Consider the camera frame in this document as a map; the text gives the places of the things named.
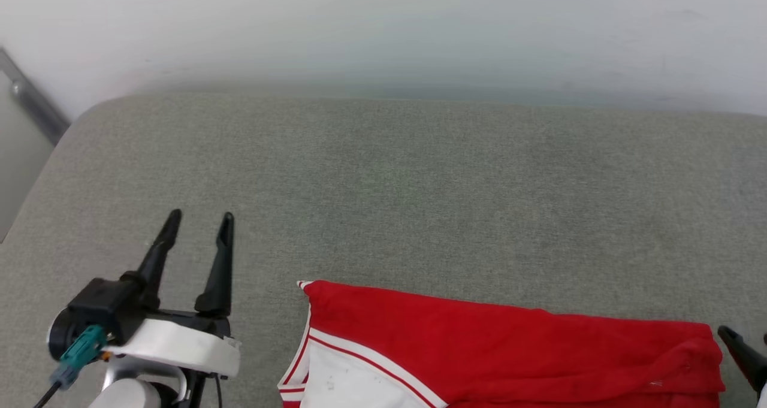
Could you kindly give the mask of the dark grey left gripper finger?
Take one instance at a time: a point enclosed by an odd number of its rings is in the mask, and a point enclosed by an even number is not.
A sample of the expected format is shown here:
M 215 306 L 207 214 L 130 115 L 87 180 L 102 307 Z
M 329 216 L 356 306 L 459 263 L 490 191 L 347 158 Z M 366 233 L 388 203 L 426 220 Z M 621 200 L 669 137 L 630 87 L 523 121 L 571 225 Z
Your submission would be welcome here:
M 195 312 L 209 318 L 227 318 L 232 310 L 232 275 L 235 218 L 223 214 L 216 236 L 216 255 L 203 293 L 195 299 Z
M 182 219 L 181 209 L 173 209 L 138 269 L 127 271 L 120 276 L 121 282 L 131 282 L 136 285 L 138 303 L 145 310 L 158 310 L 161 305 L 159 287 L 161 287 L 165 260 L 175 245 Z

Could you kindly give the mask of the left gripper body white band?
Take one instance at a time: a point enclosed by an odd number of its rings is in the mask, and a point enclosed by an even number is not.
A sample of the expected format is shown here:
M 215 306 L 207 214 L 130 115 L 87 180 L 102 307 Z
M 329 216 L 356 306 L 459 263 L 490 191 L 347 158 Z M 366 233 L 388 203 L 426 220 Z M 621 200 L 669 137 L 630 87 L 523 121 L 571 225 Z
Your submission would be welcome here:
M 240 370 L 240 347 L 228 318 L 165 312 L 146 318 L 122 345 L 103 349 L 111 353 L 105 379 L 142 374 L 183 377 L 184 370 L 234 377 Z

